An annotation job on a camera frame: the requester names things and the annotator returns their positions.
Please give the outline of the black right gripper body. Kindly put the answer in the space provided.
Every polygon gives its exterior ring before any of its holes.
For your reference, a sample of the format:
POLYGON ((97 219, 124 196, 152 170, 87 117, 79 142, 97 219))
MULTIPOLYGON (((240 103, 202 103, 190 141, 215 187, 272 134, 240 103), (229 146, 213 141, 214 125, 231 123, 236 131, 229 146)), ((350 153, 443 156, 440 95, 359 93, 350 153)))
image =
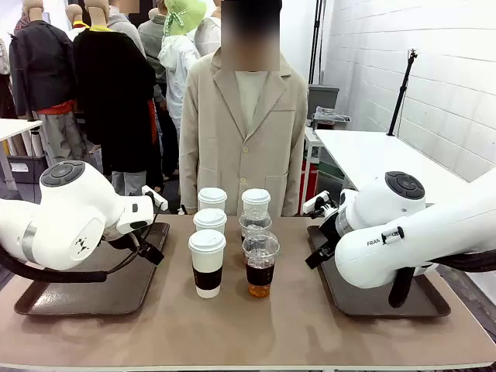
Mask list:
POLYGON ((322 235, 326 238, 326 246, 334 252, 336 249, 336 245, 341 239, 341 235, 338 233, 336 228, 336 219, 339 216, 338 213, 335 213, 329 216, 323 224, 320 225, 319 230, 322 235))

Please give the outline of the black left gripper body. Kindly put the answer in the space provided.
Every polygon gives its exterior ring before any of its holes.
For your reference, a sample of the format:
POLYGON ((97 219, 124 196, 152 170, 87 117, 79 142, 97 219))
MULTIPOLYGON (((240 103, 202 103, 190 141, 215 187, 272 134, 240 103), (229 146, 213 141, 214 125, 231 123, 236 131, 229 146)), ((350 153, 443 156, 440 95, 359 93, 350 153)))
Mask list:
POLYGON ((133 232, 120 236, 118 239, 106 239, 105 241, 116 250, 138 250, 140 248, 140 242, 133 232))

